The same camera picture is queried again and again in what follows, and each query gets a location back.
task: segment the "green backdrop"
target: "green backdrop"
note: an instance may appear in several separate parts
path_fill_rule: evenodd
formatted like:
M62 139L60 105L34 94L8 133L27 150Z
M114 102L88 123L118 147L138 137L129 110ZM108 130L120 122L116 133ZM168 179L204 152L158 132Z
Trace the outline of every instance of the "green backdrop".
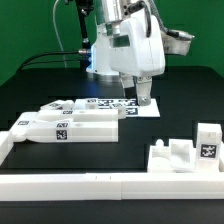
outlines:
M13 76L28 57L59 50L52 22L54 2L0 1L0 85ZM169 56L167 64L208 66L224 76L224 1L156 0L156 3L167 27L196 36L187 57ZM57 24L65 50L79 49L81 37L74 2L65 6L61 0ZM87 25L93 43L96 36L93 13ZM63 63L54 66L62 67Z

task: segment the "white plastic piece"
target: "white plastic piece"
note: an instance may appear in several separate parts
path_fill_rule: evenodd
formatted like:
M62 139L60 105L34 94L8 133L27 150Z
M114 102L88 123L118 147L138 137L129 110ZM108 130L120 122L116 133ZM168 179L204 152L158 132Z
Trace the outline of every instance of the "white plastic piece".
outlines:
M1 175L0 201L85 200L84 175Z
M86 110L98 109L98 99L97 98L85 99L85 105Z
M56 100L52 103L42 106L41 110L72 110L74 102L72 100Z
M12 133L10 131L0 132L0 165L3 163L12 147Z
M165 57L161 31L155 16L151 16L152 33L146 37L144 11L120 23L120 36L128 36L130 46L110 48L113 70L137 77L154 76L164 72Z
M218 172L222 129L219 124L198 124L197 172Z
M171 167L176 172L193 172L195 169L195 153L192 140L170 139Z
M58 121L72 119L74 122L117 121L117 110L40 110L36 120Z
M156 146L150 146L147 171L149 173L172 173L170 157L171 150L164 146L163 141L157 141Z
M223 199L220 173L123 174L122 199Z
M224 172L224 144L221 143L220 156L219 156L219 171Z
M118 122L34 122L27 130L34 142L118 142Z
M119 119L126 118L126 106L123 103L110 103L110 108L118 110Z
M97 26L97 39L91 48L92 62L87 68L88 73L96 73L100 80L113 80L114 77L119 77L119 73L111 70L109 66L109 46L110 38L108 38L105 25Z
M119 174L86 174L86 200L121 200Z
M12 132L13 142L23 142L26 140L27 129L35 119L36 115L37 112L26 112L21 114L19 119L10 129Z

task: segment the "metal bracket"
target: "metal bracket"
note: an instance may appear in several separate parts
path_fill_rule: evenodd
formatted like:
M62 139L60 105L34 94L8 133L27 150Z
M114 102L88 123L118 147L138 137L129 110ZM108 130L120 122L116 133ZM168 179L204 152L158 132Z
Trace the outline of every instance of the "metal bracket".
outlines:
M151 103L152 77L139 77L136 81L136 93L139 106L148 106Z

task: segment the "white block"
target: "white block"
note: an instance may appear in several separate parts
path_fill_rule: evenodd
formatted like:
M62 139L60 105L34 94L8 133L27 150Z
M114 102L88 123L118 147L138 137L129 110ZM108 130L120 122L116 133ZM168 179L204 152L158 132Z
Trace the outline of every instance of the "white block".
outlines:
M34 122L27 131L34 142L118 142L118 122Z
M86 110L95 110L98 109L98 99L97 98L89 98L85 99L85 109Z
M0 132L0 165L3 163L12 147L12 133L10 131Z
M119 174L86 174L86 200L121 200Z
M198 124L197 172L218 172L222 129L219 124Z
M195 169L195 160L192 161L192 153L196 153L192 140L170 139L171 167L176 172L192 172Z
M219 171L224 172L224 144L221 143L220 156L219 156Z
M224 175L198 173L128 173L122 199L223 199Z
M74 102L72 100L56 100L52 103L42 106L41 110L72 110L74 107Z
M49 104L46 104L44 106L42 106L40 109L41 110L62 110L63 109L63 105L66 102L64 100L56 100L54 102L51 102Z
M150 146L148 173L170 173L173 172L170 164L171 151L163 145Z
M1 175L0 201L85 200L84 175Z
M23 142L26 140L27 129L35 119L36 115L37 112L26 112L21 114L19 119L10 129L12 132L13 142Z
M126 118L126 106L123 103L110 103L109 104L111 109L118 110L118 118L125 119Z
M221 144L222 129L220 124L198 124L197 144Z
M85 100L77 99L75 101L75 105L73 106L73 110L85 110L85 109L86 109Z
M75 122L101 122L117 121L116 110L40 110L36 116L37 120L58 121L72 119Z

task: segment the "black table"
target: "black table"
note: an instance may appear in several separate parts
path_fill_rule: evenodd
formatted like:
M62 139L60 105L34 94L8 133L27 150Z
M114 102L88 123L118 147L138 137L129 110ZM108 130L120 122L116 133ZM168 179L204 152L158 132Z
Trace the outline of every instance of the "black table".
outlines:
M146 172L149 145L158 138L195 143L198 122L223 128L223 90L224 79L210 68L168 67L151 94L161 118L120 120L119 143L17 143L0 174ZM0 131L22 112L89 97L121 98L121 84L88 80L78 69L21 71L0 87ZM220 223L223 211L223 200L1 202L0 223Z

